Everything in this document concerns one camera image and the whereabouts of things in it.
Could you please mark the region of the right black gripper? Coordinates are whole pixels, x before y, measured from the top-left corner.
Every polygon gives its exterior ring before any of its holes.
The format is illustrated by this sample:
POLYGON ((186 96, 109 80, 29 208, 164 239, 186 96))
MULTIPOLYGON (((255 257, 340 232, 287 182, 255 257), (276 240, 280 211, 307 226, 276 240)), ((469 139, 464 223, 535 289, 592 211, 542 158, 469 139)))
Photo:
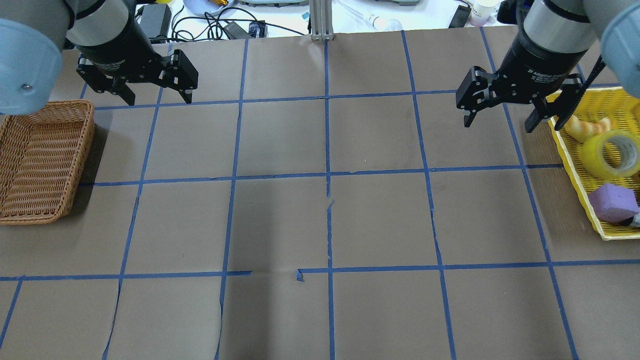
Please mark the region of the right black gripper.
POLYGON ((455 107, 464 112, 464 127, 470 128, 478 112, 498 105, 498 100, 528 103, 536 94, 532 101, 534 111, 525 121, 525 132, 532 133, 542 121, 553 117, 556 118, 553 129, 559 132, 585 95, 583 78, 569 75, 582 57, 583 51, 548 50, 519 30, 496 72, 472 66, 455 91, 455 107), (558 89, 554 100, 542 97, 558 89))

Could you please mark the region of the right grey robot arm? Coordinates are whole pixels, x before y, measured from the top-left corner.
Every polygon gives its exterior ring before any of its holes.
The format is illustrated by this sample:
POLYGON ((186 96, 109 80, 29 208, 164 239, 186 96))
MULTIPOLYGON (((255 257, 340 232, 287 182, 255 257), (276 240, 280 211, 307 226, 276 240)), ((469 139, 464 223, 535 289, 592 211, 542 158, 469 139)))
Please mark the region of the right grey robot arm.
POLYGON ((455 92, 464 127, 478 112, 508 103, 533 105, 526 132, 550 118, 561 130, 604 68, 638 98, 637 0, 517 0, 510 14, 518 32, 502 64, 493 73, 471 67, 455 92))

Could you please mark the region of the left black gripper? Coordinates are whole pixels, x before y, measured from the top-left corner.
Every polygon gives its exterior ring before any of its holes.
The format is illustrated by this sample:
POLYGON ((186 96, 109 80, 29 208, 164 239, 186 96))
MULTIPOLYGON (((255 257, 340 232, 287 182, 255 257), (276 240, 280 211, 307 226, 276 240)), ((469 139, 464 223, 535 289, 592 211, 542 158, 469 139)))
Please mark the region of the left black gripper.
POLYGON ((75 21, 76 73, 96 93, 110 93, 127 105, 136 96, 128 83, 148 83, 179 93, 192 104, 199 72, 180 48, 162 56, 133 17, 84 17, 75 21))

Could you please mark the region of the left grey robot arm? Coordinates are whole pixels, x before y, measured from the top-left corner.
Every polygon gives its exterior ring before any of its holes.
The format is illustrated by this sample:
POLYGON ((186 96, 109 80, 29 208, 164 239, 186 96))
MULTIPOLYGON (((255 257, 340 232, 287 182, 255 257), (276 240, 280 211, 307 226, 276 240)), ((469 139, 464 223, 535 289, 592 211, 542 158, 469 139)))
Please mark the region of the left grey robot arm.
POLYGON ((3 0, 0 4, 0 109, 43 109, 61 75, 67 43, 80 51, 77 73, 90 89, 136 102, 130 84, 154 84, 192 102, 199 73, 180 49, 158 54, 135 19, 133 0, 3 0))

